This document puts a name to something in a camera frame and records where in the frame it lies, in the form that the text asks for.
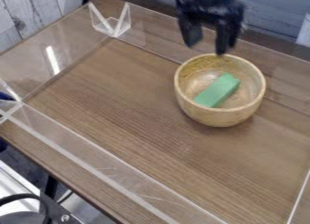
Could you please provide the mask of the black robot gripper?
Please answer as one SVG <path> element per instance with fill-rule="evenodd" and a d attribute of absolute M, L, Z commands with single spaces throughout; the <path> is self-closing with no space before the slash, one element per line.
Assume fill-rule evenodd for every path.
<path fill-rule="evenodd" d="M 183 41 L 191 48 L 203 38 L 201 22 L 215 22 L 215 53 L 235 47 L 245 16 L 239 0 L 175 0 L 175 11 Z"/>

